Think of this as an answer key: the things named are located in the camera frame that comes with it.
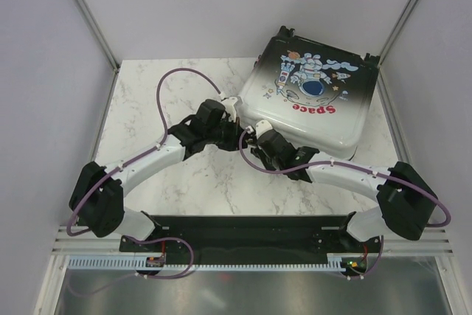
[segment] printed graphic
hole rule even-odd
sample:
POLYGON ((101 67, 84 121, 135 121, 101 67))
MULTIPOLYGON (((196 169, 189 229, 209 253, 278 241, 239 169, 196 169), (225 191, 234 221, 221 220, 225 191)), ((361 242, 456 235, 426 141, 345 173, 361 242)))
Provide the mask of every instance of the printed graphic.
POLYGON ((334 100, 348 101, 349 92, 343 89, 357 66, 348 62, 339 63, 327 59, 322 62, 321 55, 288 51, 288 55, 280 57, 280 75, 274 81, 274 90, 269 89, 263 96, 267 99, 282 95, 284 101, 292 102, 293 109, 310 113, 334 113, 336 109, 330 105, 334 100))

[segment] gray wall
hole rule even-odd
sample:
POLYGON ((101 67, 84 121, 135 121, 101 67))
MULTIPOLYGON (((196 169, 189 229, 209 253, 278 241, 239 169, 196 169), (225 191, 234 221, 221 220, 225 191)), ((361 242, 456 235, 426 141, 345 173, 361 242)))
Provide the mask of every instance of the gray wall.
POLYGON ((113 75, 72 0, 0 9, 0 314, 26 315, 113 75))
POLYGON ((120 59, 255 57, 281 24, 380 52, 407 0, 87 0, 120 59))
POLYGON ((472 290, 472 1, 420 0, 384 64, 414 165, 449 206, 472 290))

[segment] reflective floor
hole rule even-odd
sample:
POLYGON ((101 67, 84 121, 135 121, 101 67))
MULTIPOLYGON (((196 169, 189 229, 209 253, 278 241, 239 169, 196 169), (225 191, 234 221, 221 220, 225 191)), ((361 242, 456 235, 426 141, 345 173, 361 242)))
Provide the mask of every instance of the reflective floor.
MULTIPOLYGON (((68 271, 90 292, 127 272, 68 271)), ((56 314, 451 314, 433 260, 381 260, 365 280, 308 272, 196 272, 180 280, 131 277, 92 297, 62 290, 56 314)))

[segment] wall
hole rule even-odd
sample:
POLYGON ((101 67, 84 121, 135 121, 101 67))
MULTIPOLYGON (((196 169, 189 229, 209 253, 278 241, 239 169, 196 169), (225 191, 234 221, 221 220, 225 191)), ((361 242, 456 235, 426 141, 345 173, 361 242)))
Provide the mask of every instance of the wall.
POLYGON ((407 0, 87 0, 120 59, 254 57, 281 24, 378 54, 407 0))
POLYGON ((471 58, 471 0, 420 0, 383 66, 414 165, 452 212, 448 231, 469 291, 471 58))
POLYGON ((72 0, 0 0, 0 314, 31 314, 113 74, 72 0))

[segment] white marble table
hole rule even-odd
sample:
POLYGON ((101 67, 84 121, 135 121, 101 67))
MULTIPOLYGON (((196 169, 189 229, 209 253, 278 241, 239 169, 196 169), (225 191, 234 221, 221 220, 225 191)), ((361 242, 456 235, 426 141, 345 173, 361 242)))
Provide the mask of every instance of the white marble table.
MULTIPOLYGON (((237 94, 253 63, 254 58, 124 61, 97 162, 121 159, 162 135, 156 86, 168 70, 182 66, 200 70, 227 94, 237 94)), ((194 113, 206 98, 218 96, 199 76, 182 72, 170 77, 162 91, 169 126, 194 113)), ((377 92, 353 161, 389 166, 397 161, 377 92)), ((210 146, 139 185, 125 199, 125 205, 166 215, 326 215, 367 210, 374 202, 337 187, 259 173, 238 152, 218 151, 210 146)))

